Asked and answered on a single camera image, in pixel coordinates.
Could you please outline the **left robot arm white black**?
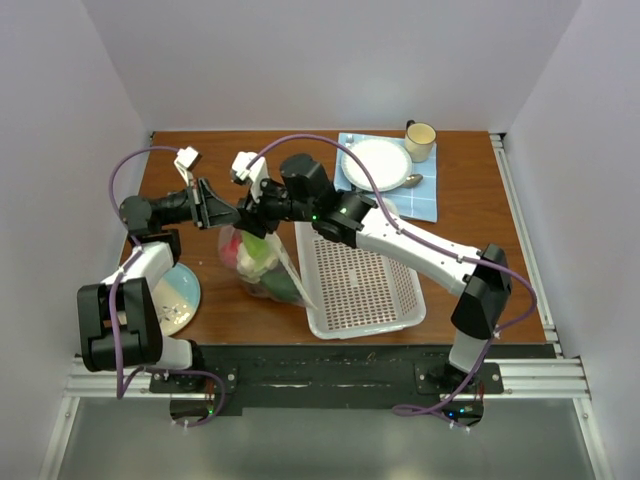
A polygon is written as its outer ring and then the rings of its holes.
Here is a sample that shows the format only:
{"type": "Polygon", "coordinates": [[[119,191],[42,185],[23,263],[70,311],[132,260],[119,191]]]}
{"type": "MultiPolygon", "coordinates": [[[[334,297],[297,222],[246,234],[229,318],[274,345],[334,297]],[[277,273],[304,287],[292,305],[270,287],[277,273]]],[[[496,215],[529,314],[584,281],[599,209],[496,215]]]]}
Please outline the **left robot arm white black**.
{"type": "Polygon", "coordinates": [[[214,192],[207,179],[199,178],[165,197],[130,196],[116,213],[127,229],[132,251],[112,275],[77,292],[84,365],[91,372],[115,372],[117,398],[124,396],[131,382],[124,377],[126,367],[172,372],[177,386],[196,392],[207,380],[200,349],[194,341],[162,333],[152,291],[180,258],[176,224],[218,228],[235,223],[238,211],[214,192]]]}

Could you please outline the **clear zip top bag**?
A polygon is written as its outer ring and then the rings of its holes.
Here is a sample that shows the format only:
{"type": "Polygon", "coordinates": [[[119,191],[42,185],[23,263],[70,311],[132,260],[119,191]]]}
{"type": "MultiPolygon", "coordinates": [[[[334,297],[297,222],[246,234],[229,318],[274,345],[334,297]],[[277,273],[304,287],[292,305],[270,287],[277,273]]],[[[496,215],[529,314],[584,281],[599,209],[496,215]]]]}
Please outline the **clear zip top bag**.
{"type": "Polygon", "coordinates": [[[302,308],[316,308],[276,233],[259,238],[225,226],[219,232],[218,254],[250,295],[302,308]]]}

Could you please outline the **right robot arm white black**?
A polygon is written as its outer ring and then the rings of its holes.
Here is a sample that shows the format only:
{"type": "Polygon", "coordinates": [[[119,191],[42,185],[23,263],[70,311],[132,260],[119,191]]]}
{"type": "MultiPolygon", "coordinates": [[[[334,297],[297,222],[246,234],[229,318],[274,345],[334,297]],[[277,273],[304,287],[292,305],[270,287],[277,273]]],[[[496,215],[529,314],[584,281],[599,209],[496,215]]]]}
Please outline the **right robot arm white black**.
{"type": "Polygon", "coordinates": [[[512,291],[505,252],[493,244],[478,250],[452,243],[400,219],[380,200],[339,191],[308,154],[285,160],[280,174],[280,181],[272,180],[256,153],[237,154],[231,178],[250,188],[239,204],[239,227],[263,237],[282,221],[307,223],[327,241],[380,254],[435,281],[458,300],[446,382],[459,393],[476,386],[477,362],[512,291]]]}

